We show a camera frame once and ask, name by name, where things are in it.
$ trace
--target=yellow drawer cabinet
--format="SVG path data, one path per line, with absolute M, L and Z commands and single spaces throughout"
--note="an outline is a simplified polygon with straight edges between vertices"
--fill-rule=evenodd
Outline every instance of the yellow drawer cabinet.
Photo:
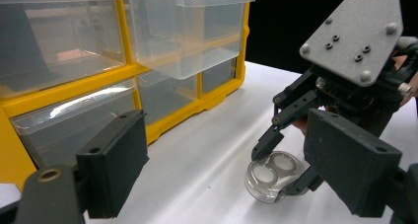
M 134 86 L 131 91 L 129 91 L 128 96 L 124 94 L 124 97 L 131 97 L 130 99 L 127 99 L 127 101 L 131 101 L 132 106 L 125 107 L 124 109 L 127 110 L 132 108 L 143 109 L 144 112 L 149 111 L 150 117 L 146 118 L 146 134 L 148 144 L 151 145 L 163 133 L 183 120 L 195 113 L 210 110 L 222 103 L 229 94 L 233 93 L 233 91 L 238 89 L 244 82 L 245 44 L 246 37 L 249 33 L 247 26 L 249 10 L 248 2 L 244 4 L 241 49 L 238 56 L 213 66 L 208 70 L 197 73 L 192 77 L 186 79 L 163 77 L 161 80 L 152 82 L 151 85 L 146 84 L 147 76 L 152 77 L 150 75 L 158 72 L 137 63 L 137 61 L 140 60 L 137 60 L 138 58 L 133 53 L 134 50 L 132 49 L 132 42 L 130 41 L 132 39 L 130 36 L 131 32 L 128 30 L 126 21 L 127 16 L 125 15 L 126 11 L 124 9 L 126 5 L 124 5 L 123 0 L 113 0 L 112 4 L 113 8 L 116 10 L 115 15 L 110 16 L 102 14 L 102 16 L 107 16 L 104 18 L 117 17 L 118 36 L 113 36 L 113 39 L 107 40 L 117 40 L 117 38 L 120 37 L 121 47 L 109 46 L 106 44 L 103 36 L 95 36 L 104 41 L 99 42 L 101 48 L 98 49 L 97 52 L 89 51 L 88 53 L 91 53 L 94 56 L 104 55 L 105 59 L 109 59 L 109 61 L 113 63 L 112 65 L 115 65 L 114 67 L 99 68 L 93 73 L 84 74 L 80 77 L 75 76 L 71 79 L 58 80 L 55 82 L 55 85 L 44 85 L 40 88 L 30 86 L 31 90 L 19 91 L 16 94 L 5 93 L 2 95 L 0 89 L 0 183 L 13 183 L 22 190 L 25 179 L 36 171 L 38 166 L 48 165 L 47 163 L 43 164 L 42 162 L 37 162 L 36 159 L 39 158 L 34 156 L 34 154 L 30 154 L 31 149 L 23 143 L 25 139 L 23 139 L 22 134 L 25 135 L 25 133 L 22 131 L 31 129 L 30 127 L 25 126 L 25 119 L 28 117 L 31 118 L 31 116 L 35 119 L 35 115 L 33 114 L 41 114 L 36 112 L 43 112 L 45 110 L 49 112 L 47 109 L 56 105 L 62 105 L 65 104 L 65 102 L 76 102 L 74 100 L 83 98 L 85 95 L 92 95 L 94 92 L 99 92 L 100 90 L 104 90 L 120 82 L 131 82 Z M 108 11 L 111 9 L 111 6 L 94 4 L 93 7 L 90 6 L 88 9 L 96 11 L 98 8 L 104 8 L 104 11 Z M 76 20 L 77 24 L 75 26 L 78 28 L 82 28 L 83 23 L 86 24 L 85 20 L 82 19 L 84 17 L 80 17 L 76 13 L 81 10 L 82 8 L 78 9 L 78 7 L 76 7 L 74 10 L 75 13 L 70 13 L 72 18 Z M 59 8 L 54 8 L 53 11 L 58 13 Z M 32 15 L 36 16 L 36 11 L 32 11 Z M 81 34 L 78 33 L 77 37 L 85 36 L 88 33 L 103 34 L 104 29 L 101 29 L 100 25 L 95 25 L 97 20 L 98 19 L 95 19 L 95 17 L 89 19 L 89 21 L 92 21 L 93 23 L 94 33 L 86 30 L 86 32 L 82 32 Z M 82 40 L 78 40 L 79 44 L 83 45 Z M 45 46 L 43 47 L 48 47 L 47 43 L 48 41 L 46 38 L 44 42 Z M 95 49 L 93 45 L 88 45 L 86 47 Z M 72 57 L 75 57 L 74 55 L 84 57 L 87 53 L 66 49 L 63 52 L 65 53 L 55 54 L 60 58 L 49 58 L 48 60 L 53 62 L 57 62 L 57 60 L 67 62 L 69 59 L 72 59 Z M 77 60 L 86 63 L 84 58 L 77 58 Z M 161 104 L 170 97 L 172 97 L 174 102 L 177 102 L 176 105 L 169 109 L 162 108 Z M 151 110 L 153 105 L 160 105 L 160 108 L 157 108 L 157 112 Z

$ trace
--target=white table surface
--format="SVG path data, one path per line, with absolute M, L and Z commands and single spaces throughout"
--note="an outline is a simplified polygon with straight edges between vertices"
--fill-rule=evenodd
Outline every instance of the white table surface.
M 322 184 L 315 192 L 286 196 L 275 204 L 256 200 L 244 187 L 251 150 L 270 126 L 272 98 L 299 75 L 247 62 L 244 84 L 214 109 L 193 116 L 149 147 L 145 165 L 117 218 L 87 223 L 388 223 L 353 216 L 335 192 Z M 404 154 L 401 167 L 418 161 L 415 101 L 397 112 L 384 141 Z M 276 150 L 303 160 L 304 136 L 282 130 Z

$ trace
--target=black background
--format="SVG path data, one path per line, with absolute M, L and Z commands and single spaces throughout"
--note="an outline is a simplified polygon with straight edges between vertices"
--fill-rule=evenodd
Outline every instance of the black background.
M 343 0 L 255 0 L 249 7 L 245 60 L 303 73 L 299 48 Z M 417 36 L 418 1 L 400 0 L 404 36 Z

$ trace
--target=gray metal plate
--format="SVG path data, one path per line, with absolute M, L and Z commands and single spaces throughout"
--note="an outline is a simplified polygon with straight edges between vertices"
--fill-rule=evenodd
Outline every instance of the gray metal plate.
M 301 47 L 300 54 L 367 87 L 377 80 L 402 31 L 399 0 L 344 0 Z

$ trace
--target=metal mounting plate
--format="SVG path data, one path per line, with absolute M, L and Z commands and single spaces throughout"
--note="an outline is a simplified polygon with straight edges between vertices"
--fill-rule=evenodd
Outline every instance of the metal mounting plate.
M 344 0 L 301 56 L 361 87 L 376 82 L 403 31 L 399 0 Z

